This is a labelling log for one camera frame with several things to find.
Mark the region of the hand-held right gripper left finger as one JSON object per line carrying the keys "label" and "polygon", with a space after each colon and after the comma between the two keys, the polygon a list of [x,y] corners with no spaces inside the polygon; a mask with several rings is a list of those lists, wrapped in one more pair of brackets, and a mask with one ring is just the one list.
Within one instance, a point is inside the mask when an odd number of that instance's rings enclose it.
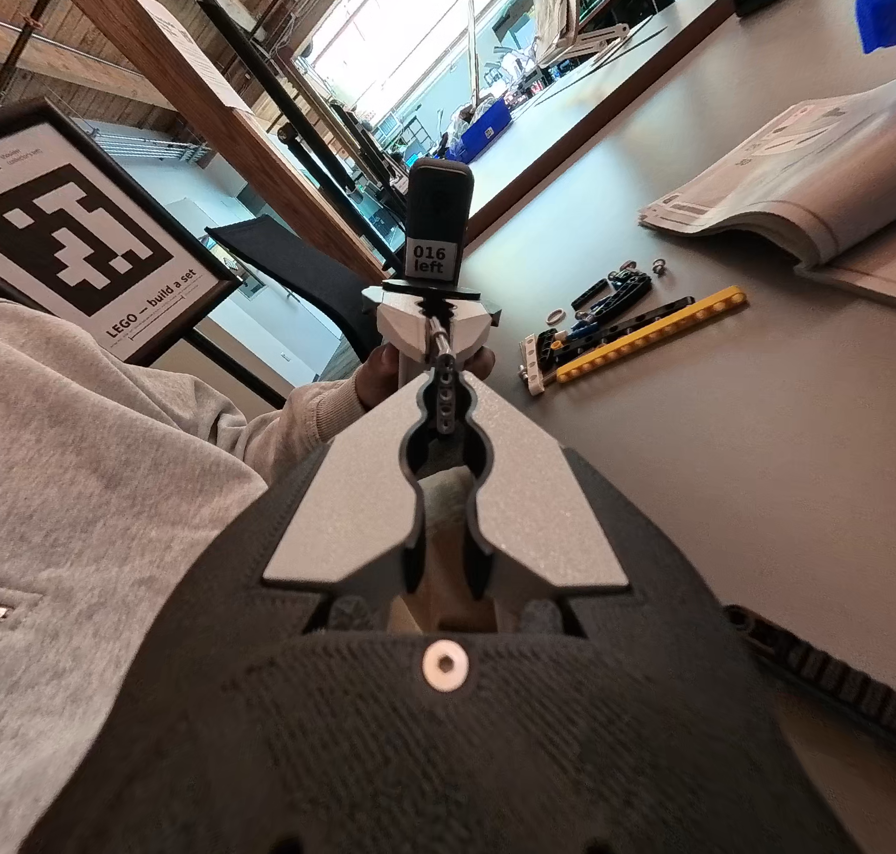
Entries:
{"label": "hand-held right gripper left finger", "polygon": [[415,591],[424,508],[409,441],[427,430],[421,374],[337,435],[263,571],[272,586],[392,599]]}

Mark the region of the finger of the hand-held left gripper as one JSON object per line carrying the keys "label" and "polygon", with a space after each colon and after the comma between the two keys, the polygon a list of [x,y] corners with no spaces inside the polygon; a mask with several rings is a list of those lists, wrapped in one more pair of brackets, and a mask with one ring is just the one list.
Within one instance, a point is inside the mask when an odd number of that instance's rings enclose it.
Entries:
{"label": "finger of the hand-held left gripper", "polygon": [[449,341],[457,365],[465,365],[487,342],[491,314],[481,302],[451,302]]}
{"label": "finger of the hand-held left gripper", "polygon": [[422,298],[383,298],[376,309],[377,329],[412,368],[424,368],[429,359],[428,317]]}

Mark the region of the grey lego beam with holes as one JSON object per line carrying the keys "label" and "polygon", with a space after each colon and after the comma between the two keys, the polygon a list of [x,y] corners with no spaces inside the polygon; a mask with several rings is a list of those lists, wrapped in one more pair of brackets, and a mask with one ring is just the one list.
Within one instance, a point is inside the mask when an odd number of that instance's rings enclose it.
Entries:
{"label": "grey lego beam with holes", "polygon": [[440,437],[454,434],[456,423],[456,388],[457,370],[455,358],[451,353],[436,357],[433,375],[433,408],[434,430]]}

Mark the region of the person's left forearm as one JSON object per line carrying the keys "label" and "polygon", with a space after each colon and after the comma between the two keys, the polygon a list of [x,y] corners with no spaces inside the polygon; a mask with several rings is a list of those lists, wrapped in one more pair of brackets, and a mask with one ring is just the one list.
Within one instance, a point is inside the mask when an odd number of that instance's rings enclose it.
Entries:
{"label": "person's left forearm", "polygon": [[295,470],[365,415],[359,375],[356,371],[347,379],[295,389],[283,408],[247,426],[242,462],[268,485]]}

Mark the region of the white lego piece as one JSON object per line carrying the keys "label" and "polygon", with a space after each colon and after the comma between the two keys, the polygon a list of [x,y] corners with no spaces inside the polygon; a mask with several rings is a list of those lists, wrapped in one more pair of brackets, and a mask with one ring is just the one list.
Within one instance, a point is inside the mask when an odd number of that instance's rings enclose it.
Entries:
{"label": "white lego piece", "polygon": [[520,342],[521,366],[519,376],[530,396],[541,396],[556,381],[556,365],[551,346],[555,330],[549,328],[529,334]]}

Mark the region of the pile of small lego pieces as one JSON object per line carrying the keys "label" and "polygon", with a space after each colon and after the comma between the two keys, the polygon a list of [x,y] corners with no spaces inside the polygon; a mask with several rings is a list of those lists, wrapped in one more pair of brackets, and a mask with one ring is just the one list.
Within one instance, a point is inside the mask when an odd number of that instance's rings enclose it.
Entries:
{"label": "pile of small lego pieces", "polygon": [[651,293],[653,277],[628,261],[599,280],[576,300],[576,322],[571,329],[555,332],[551,346],[556,367],[581,356],[589,349],[605,345],[619,336],[642,328],[696,300],[684,297],[660,307],[633,314],[633,310]]}

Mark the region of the lego instruction booklet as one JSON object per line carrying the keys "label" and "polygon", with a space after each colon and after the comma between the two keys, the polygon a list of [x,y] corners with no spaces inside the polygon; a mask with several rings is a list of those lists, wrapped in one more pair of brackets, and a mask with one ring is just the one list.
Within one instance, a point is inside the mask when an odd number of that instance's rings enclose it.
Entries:
{"label": "lego instruction booklet", "polygon": [[640,225],[680,236],[755,233],[817,266],[895,219],[895,82],[791,106],[693,180],[654,200]]}

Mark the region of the person's left hand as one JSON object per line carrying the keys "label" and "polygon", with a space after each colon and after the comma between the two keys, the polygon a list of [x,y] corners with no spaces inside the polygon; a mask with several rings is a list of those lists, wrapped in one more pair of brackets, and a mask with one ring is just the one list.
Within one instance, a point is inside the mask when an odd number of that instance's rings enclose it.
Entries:
{"label": "person's left hand", "polygon": [[[382,344],[375,348],[368,359],[354,374],[357,399],[365,411],[392,396],[399,387],[398,349],[392,344]],[[496,354],[483,346],[470,357],[463,368],[479,379],[486,379],[496,365]]]}

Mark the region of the blue storage bin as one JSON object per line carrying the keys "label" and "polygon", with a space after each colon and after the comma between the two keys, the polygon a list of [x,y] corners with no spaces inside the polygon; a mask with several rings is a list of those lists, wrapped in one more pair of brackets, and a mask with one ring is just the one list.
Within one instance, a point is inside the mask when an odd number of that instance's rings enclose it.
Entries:
{"label": "blue storage bin", "polygon": [[470,124],[454,149],[455,159],[466,165],[475,160],[511,125],[511,111],[504,99],[495,100]]}

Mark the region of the black office chair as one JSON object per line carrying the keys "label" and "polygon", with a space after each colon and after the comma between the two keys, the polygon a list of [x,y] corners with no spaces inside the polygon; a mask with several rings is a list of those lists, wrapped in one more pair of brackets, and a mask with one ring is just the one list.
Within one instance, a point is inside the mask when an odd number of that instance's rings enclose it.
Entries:
{"label": "black office chair", "polygon": [[251,297],[235,293],[230,304],[277,342],[277,371],[286,370],[285,357],[290,357],[312,377],[323,378],[340,344],[360,362],[381,345],[375,318],[363,303],[370,283],[276,219],[261,215],[208,227],[206,233],[215,250],[233,258],[249,281],[261,285]]}

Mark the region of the paper notice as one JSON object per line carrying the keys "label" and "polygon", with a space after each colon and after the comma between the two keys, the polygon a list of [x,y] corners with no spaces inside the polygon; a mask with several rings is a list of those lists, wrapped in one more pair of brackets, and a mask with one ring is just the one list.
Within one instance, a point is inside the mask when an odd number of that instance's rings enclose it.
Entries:
{"label": "paper notice", "polygon": [[252,109],[238,95],[175,16],[156,0],[137,0],[203,84],[226,107],[252,116]]}

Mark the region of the framed tag sign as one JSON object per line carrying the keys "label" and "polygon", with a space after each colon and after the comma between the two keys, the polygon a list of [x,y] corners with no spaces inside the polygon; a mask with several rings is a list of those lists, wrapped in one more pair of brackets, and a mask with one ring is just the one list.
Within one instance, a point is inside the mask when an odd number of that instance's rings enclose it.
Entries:
{"label": "framed tag sign", "polygon": [[2,296],[149,365],[238,278],[46,100],[1,111]]}

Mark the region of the loose instruction sheet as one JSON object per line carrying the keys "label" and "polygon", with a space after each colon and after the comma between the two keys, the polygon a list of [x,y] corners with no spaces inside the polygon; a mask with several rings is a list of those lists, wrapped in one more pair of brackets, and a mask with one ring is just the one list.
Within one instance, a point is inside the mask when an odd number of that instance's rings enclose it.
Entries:
{"label": "loose instruction sheet", "polygon": [[888,227],[817,266],[798,265],[801,278],[895,307],[895,231]]}

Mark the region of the blue plastic bin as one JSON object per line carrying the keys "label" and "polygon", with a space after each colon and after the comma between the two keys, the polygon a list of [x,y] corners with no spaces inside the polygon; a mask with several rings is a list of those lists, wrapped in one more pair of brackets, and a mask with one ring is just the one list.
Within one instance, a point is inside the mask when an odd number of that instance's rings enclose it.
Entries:
{"label": "blue plastic bin", "polygon": [[895,0],[856,0],[856,20],[864,54],[895,45]]}

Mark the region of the wooden post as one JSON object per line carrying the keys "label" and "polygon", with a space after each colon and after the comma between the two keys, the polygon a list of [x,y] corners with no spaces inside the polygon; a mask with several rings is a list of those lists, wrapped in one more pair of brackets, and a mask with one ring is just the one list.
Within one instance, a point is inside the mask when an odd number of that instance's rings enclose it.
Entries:
{"label": "wooden post", "polygon": [[303,241],[372,284],[385,272],[254,115],[221,104],[137,0],[71,0]]}

